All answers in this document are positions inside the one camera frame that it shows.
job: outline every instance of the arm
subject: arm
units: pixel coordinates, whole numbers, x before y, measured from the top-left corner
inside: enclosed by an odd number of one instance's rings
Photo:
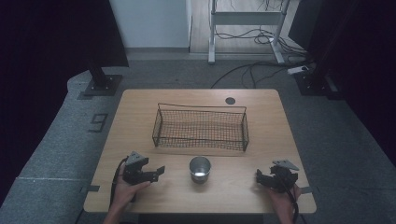
[[[120,168],[120,174],[123,173],[124,164]],[[122,179],[122,175],[117,178],[117,186],[114,193],[113,203],[108,209],[104,224],[115,224],[120,222],[120,217],[124,212],[128,203],[132,200],[134,195],[141,189],[150,185],[150,182],[144,182],[137,185],[129,185]]]
[[[286,192],[278,193],[270,188],[265,188],[265,191],[270,196],[271,204],[277,217],[279,218],[280,223],[292,224],[294,207],[291,204],[289,195]],[[297,185],[294,185],[294,187],[290,189],[290,192],[297,201],[301,195],[301,189]]]

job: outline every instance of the wooden table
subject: wooden table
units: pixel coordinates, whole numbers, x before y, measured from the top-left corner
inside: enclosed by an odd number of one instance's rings
[[[237,106],[247,107],[249,143],[246,152],[218,148],[155,147],[152,131],[158,103],[227,106],[233,97]],[[309,186],[279,95],[275,90],[127,90],[111,126],[105,148],[92,180],[98,191],[90,191],[84,209],[107,212],[111,182],[123,158],[132,151],[149,158],[143,171],[165,165],[159,182],[140,191],[134,213],[259,214],[272,213],[269,198],[255,181],[257,169],[269,175],[272,161],[289,160],[300,168],[297,185]],[[212,169],[206,183],[191,181],[189,163],[206,155]],[[300,213],[314,213],[312,193],[303,194]]]

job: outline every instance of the metal basket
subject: metal basket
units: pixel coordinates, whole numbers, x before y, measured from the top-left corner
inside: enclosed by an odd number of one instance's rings
[[[244,106],[158,104],[152,139],[155,147],[219,147],[246,151]]]

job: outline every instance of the power strip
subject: power strip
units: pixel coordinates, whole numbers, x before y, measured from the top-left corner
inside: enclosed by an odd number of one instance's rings
[[[299,74],[299,73],[306,73],[308,71],[309,71],[309,68],[307,66],[300,66],[300,67],[288,69],[288,74],[294,75],[294,74]]]

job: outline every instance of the white wall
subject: white wall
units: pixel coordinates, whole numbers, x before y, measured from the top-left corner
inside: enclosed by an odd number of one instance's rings
[[[191,0],[110,0],[125,48],[188,48]]]

